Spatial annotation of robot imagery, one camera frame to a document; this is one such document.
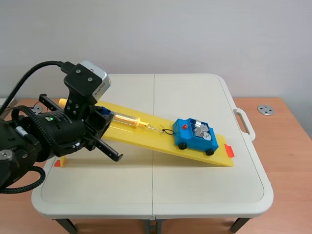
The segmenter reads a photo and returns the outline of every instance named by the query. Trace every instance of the yellow ramp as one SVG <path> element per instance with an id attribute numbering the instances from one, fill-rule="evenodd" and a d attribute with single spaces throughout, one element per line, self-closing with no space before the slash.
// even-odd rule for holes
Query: yellow ramp
<path id="1" fill-rule="evenodd" d="M 172 125 L 174 123 L 164 118 L 159 118 L 143 112 L 135 111 L 103 101 L 99 101 L 97 103 L 97 106 L 104 106 L 114 112 L 139 117 L 141 121 L 150 123 L 158 129 L 162 129 L 161 125 L 165 129 L 172 129 Z M 216 134 L 219 148 L 212 156 L 206 156 L 204 152 L 191 149 L 180 150 L 175 145 L 174 136 L 168 135 L 166 133 L 160 133 L 157 130 L 148 129 L 143 126 L 138 126 L 136 128 L 131 125 L 118 123 L 116 121 L 113 121 L 112 125 L 105 132 L 103 139 L 124 142 L 138 147 L 155 150 L 175 156 L 185 157 L 197 161 L 207 162 L 215 165 L 234 165 L 233 160 L 228 157 L 224 146 L 224 144 L 226 144 L 226 140 L 224 136 L 219 134 Z"/>

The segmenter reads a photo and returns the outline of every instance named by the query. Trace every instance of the wooden table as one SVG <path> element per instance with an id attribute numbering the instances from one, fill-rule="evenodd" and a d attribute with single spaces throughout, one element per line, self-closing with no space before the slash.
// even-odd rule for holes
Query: wooden table
<path id="1" fill-rule="evenodd" d="M 35 100 L 21 104 L 33 106 Z M 240 234 L 301 234 L 312 230 L 312 143 L 285 103 L 279 98 L 236 98 L 256 132 L 255 148 L 272 183 L 274 203 L 262 216 L 248 222 Z M 264 116 L 260 104 L 274 108 L 275 114 Z M 37 178 L 28 173 L 16 186 Z M 31 192 L 0 195 L 1 233 L 67 233 L 56 222 L 40 216 L 32 207 Z M 228 234 L 234 219 L 173 219 L 164 222 L 164 234 Z M 136 220 L 74 220 L 79 233 L 143 233 Z"/>

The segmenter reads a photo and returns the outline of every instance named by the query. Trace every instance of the white wall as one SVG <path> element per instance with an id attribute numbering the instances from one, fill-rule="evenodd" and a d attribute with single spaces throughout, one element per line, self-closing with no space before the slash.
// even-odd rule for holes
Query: white wall
<path id="1" fill-rule="evenodd" d="M 44 60 L 108 73 L 214 73 L 233 96 L 283 97 L 312 136 L 311 0 L 12 0 L 0 3 L 0 96 Z M 49 67 L 19 92 L 67 95 Z"/>

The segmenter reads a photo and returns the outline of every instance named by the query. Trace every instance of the white folding table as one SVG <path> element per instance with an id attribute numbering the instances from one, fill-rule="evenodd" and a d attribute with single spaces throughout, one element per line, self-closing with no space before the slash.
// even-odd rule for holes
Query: white folding table
<path id="1" fill-rule="evenodd" d="M 32 193 L 35 209 L 77 233 L 70 218 L 238 217 L 235 233 L 273 202 L 271 184 L 252 144 L 254 131 L 236 108 L 224 80 L 211 74 L 110 75 L 112 86 L 102 99 L 170 120 L 195 118 L 226 137 L 234 151 L 233 167 L 166 155 L 109 142 L 124 154 L 113 162 L 99 150 L 81 150 L 64 168 L 47 161 L 45 182 Z M 240 130 L 235 114 L 245 128 Z M 145 222 L 150 231 L 149 221 Z"/>

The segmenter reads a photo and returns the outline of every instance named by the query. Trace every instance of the toy car wheel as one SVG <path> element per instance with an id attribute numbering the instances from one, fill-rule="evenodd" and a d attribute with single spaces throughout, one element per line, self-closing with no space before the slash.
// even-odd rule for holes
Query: toy car wheel
<path id="1" fill-rule="evenodd" d="M 211 156 L 214 154 L 214 151 L 213 150 L 207 150 L 205 153 L 207 156 Z"/>
<path id="2" fill-rule="evenodd" d="M 179 149 L 181 149 L 181 150 L 185 150 L 185 149 L 187 149 L 187 144 L 186 144 L 186 143 L 180 143 L 180 144 L 178 145 L 178 147 L 179 147 Z"/>

